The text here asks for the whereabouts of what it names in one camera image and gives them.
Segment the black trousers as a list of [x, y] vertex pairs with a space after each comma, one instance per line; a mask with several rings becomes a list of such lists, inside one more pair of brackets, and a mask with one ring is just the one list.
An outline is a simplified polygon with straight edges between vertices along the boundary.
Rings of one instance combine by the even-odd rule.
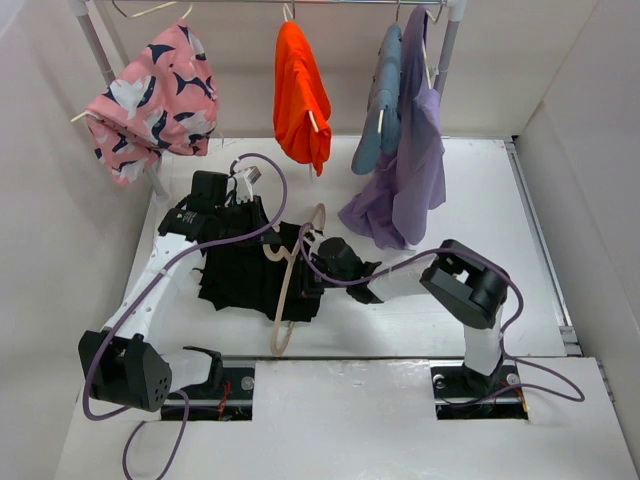
[[[292, 251], [300, 225], [281, 222], [280, 243]], [[255, 310], [274, 321], [284, 281], [286, 260], [272, 262], [264, 254], [262, 244], [229, 244], [210, 248], [200, 281], [198, 297], [211, 302], [217, 311], [227, 307]], [[294, 265], [282, 319], [310, 322], [318, 313], [320, 297], [305, 298], [299, 290], [301, 264]]]

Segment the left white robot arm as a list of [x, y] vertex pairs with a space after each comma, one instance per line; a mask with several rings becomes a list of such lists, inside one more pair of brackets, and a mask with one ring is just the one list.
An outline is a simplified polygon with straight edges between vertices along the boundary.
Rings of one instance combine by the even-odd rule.
[[187, 346], [161, 354], [156, 343], [181, 286], [210, 242], [250, 245], [274, 239], [253, 192], [259, 177], [255, 166], [193, 175], [190, 194], [160, 222], [149, 260], [127, 298], [100, 331], [87, 331], [80, 339], [85, 401], [155, 412], [179, 390], [204, 397], [221, 390], [220, 353]]

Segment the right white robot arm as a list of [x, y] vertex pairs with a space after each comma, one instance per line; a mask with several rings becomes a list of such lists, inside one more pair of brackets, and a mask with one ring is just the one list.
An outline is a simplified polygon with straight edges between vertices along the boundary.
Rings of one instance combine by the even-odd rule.
[[483, 394], [497, 384], [503, 363], [500, 319], [510, 281], [503, 269], [452, 239], [394, 266], [361, 260], [340, 237], [309, 231], [303, 242], [301, 255], [316, 289], [343, 288], [361, 304], [413, 296], [437, 300], [464, 328], [465, 387]]

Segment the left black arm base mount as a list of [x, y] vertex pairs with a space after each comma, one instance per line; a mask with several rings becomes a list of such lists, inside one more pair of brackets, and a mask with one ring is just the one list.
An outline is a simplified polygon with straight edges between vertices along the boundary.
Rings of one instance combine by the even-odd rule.
[[189, 397], [189, 421], [250, 421], [253, 412], [255, 363], [230, 361], [213, 384], [184, 388]]

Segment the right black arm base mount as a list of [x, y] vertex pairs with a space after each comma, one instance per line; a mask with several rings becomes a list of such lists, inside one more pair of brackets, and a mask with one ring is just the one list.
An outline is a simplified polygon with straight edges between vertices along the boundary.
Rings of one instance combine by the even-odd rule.
[[527, 420], [528, 412], [518, 385], [517, 367], [507, 361], [491, 377], [484, 378], [462, 364], [431, 367], [435, 412], [438, 420]]

